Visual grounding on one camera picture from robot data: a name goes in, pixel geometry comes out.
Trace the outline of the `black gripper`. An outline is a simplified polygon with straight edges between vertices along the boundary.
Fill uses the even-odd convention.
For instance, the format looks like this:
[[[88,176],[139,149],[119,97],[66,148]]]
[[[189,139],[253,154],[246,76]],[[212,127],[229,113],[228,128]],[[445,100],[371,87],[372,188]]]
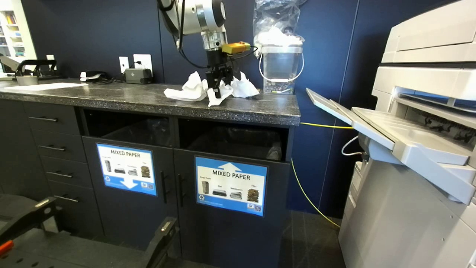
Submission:
[[[234,72],[229,55],[222,51],[207,52],[207,94],[209,99],[219,99],[219,90],[215,82],[221,82],[221,93],[232,91]]]

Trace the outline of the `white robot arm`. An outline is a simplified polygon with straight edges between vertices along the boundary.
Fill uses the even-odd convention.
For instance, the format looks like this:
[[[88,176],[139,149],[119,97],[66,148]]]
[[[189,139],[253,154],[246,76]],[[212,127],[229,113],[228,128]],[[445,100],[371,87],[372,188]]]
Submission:
[[[231,84],[234,72],[229,61],[227,35],[227,12],[222,0],[157,0],[167,27],[176,39],[176,48],[183,51],[183,39],[200,35],[207,54],[207,84],[221,97],[221,84]]]

